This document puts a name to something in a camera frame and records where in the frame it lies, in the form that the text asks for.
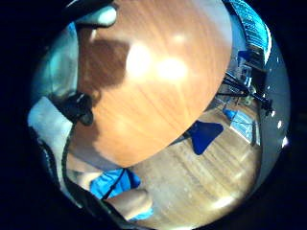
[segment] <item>person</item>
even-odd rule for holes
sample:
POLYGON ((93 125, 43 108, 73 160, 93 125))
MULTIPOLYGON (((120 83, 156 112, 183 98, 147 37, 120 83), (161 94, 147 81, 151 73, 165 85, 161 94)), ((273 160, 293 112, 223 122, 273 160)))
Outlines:
MULTIPOLYGON (((109 5, 70 23, 59 33, 54 43, 46 47, 46 54, 37 66, 31 95, 31 102, 34 106, 29 113, 28 124, 35 133, 36 139, 39 140, 38 142, 46 144, 45 146, 48 146, 48 149, 54 153, 56 161, 58 160, 57 152, 65 151, 72 126, 80 119, 74 120, 69 115, 79 105, 74 107, 74 105, 66 103, 70 102, 71 98, 76 98, 77 94, 72 92, 78 91, 79 46, 76 25, 108 27, 115 23, 115 20, 116 10, 109 5)), ((87 109, 86 119, 89 125, 92 122, 90 120, 95 118, 90 112, 90 107, 87 109)), ((86 123, 84 117, 81 120, 82 123, 86 123)), ((59 165, 60 163, 56 166, 56 171, 59 170, 59 165)), ((107 173, 103 167, 97 168, 78 159, 70 149, 68 149, 66 171, 71 181, 89 192, 100 189, 94 182, 102 179, 102 176, 107 173)), ((110 196, 106 202, 112 205, 126 220, 151 211, 153 205, 153 200, 148 192, 136 188, 110 196)))

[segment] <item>blue seat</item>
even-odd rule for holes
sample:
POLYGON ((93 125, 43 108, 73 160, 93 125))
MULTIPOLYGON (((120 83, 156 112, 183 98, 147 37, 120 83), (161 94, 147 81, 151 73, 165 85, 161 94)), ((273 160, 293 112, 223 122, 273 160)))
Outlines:
POLYGON ((171 145, 191 137, 194 153, 201 155, 223 130, 224 128, 221 124, 196 121, 171 145))

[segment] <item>wooden table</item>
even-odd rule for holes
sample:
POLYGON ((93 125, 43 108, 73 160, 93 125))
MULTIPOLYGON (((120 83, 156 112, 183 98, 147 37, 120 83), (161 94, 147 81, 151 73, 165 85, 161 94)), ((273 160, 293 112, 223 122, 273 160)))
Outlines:
POLYGON ((232 44, 220 0, 115 2, 115 25, 79 31, 79 90, 93 98, 94 124, 76 126, 70 151, 101 170, 139 163, 192 125, 222 82, 232 44))

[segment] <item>black cable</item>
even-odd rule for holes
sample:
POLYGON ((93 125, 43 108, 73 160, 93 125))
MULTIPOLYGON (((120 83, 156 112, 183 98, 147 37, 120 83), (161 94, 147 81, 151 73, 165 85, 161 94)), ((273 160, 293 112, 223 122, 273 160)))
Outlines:
POLYGON ((117 180, 114 182, 114 184, 112 184, 112 185, 109 187, 107 193, 103 196, 102 199, 107 199, 107 198, 109 197, 109 195, 112 193, 112 191, 115 189, 116 185, 118 184, 119 180, 122 178, 122 176, 123 176, 125 170, 126 170, 126 169, 123 169, 123 170, 122 170, 122 172, 121 172, 121 174, 118 176, 117 180))

